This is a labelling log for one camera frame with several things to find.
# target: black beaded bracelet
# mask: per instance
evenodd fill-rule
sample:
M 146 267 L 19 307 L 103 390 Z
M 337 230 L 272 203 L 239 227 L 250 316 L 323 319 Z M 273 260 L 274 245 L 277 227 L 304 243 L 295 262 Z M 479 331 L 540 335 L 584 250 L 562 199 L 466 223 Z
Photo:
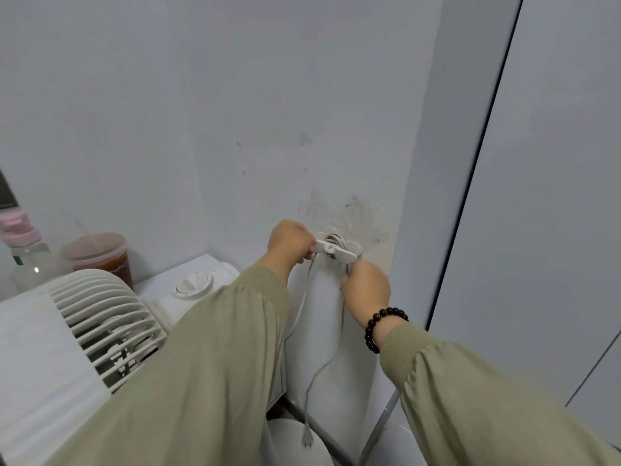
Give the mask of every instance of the black beaded bracelet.
M 377 347 L 375 342 L 373 342 L 373 328 L 375 327 L 375 324 L 382 319 L 382 317 L 386 316 L 399 316 L 404 321 L 410 320 L 408 319 L 408 315 L 405 312 L 396 307 L 387 307 L 385 309 L 380 309 L 378 313 L 373 314 L 373 318 L 370 319 L 368 324 L 366 325 L 365 341 L 366 346 L 369 347 L 369 350 L 376 355 L 379 353 L 379 348 Z

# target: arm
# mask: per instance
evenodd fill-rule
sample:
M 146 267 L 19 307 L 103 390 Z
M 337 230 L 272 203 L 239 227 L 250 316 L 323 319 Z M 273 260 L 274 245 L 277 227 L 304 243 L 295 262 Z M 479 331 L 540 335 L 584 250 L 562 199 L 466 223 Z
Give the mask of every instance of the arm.
M 314 238 L 284 221 L 268 253 L 198 302 L 48 466 L 250 465 L 291 306 L 287 280 Z
M 342 286 L 363 327 L 388 305 L 388 280 L 368 262 L 356 264 Z M 621 455 L 567 409 L 461 345 L 391 316 L 377 323 L 373 338 L 429 466 L 621 464 Z

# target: plastic bottle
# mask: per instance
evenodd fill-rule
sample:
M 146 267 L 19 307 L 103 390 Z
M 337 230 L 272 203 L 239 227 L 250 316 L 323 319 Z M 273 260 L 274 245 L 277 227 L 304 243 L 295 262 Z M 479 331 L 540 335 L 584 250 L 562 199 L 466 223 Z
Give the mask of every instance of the plastic bottle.
M 61 258 L 51 254 L 50 247 L 41 240 L 41 232 L 30 224 L 24 211 L 7 211 L 0 214 L 3 240 L 11 249 L 17 268 L 11 280 L 17 291 L 23 293 L 49 282 L 58 276 L 71 273 L 71 267 Z

